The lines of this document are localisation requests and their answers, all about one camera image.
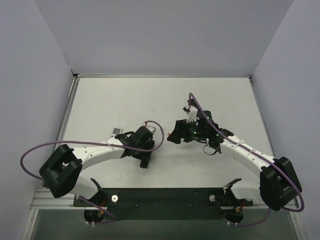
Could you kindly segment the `wide black remote control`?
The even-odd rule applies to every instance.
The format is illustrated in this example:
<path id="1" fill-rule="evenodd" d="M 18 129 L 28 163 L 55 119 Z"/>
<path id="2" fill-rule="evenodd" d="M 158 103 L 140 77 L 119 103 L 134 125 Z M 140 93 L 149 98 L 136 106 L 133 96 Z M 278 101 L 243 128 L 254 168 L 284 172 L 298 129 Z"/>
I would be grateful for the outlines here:
<path id="1" fill-rule="evenodd" d="M 139 167 L 142 168 L 142 169 L 147 169 L 150 160 L 151 160 L 150 158 L 146 158 L 146 159 L 141 160 Z"/>

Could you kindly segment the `white remote control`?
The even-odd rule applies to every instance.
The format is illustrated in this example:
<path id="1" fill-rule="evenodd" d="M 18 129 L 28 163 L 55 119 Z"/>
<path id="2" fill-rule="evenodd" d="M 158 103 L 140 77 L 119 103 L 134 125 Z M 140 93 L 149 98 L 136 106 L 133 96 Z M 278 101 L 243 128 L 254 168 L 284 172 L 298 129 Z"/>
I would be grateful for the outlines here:
<path id="1" fill-rule="evenodd" d="M 110 137 L 111 137 L 111 138 L 114 138 L 116 135 L 121 134 L 122 131 L 123 131 L 123 128 L 122 128 L 122 127 L 114 127 L 113 130 L 112 130 L 112 132 L 111 132 Z"/>

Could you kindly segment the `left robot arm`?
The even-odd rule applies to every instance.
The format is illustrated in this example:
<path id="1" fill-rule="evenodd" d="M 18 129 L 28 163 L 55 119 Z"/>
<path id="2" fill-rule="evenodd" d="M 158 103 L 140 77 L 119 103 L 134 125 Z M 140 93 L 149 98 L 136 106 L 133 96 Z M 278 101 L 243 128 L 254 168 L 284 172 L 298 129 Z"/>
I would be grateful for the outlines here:
<path id="1" fill-rule="evenodd" d="M 156 128 L 141 126 L 131 134 L 118 134 L 103 145 L 70 148 L 60 145 L 39 170 L 40 176 L 55 198 L 66 194 L 83 197 L 90 205 L 100 204 L 105 192 L 93 178 L 80 176 L 82 170 L 111 159 L 133 157 L 146 169 L 151 160 Z"/>

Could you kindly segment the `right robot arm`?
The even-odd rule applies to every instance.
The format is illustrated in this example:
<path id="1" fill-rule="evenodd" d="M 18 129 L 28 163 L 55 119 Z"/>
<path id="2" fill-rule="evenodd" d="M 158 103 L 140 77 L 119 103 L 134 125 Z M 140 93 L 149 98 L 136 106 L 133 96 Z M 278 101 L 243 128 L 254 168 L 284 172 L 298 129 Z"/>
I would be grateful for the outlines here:
<path id="1" fill-rule="evenodd" d="M 249 146 L 231 131 L 220 128 L 208 110 L 197 113 L 193 120 L 177 120 L 167 140 L 174 144 L 203 143 L 254 173 L 257 181 L 236 178 L 224 186 L 225 197 L 230 203 L 261 201 L 279 211 L 302 193 L 302 186 L 288 158 L 275 158 Z"/>

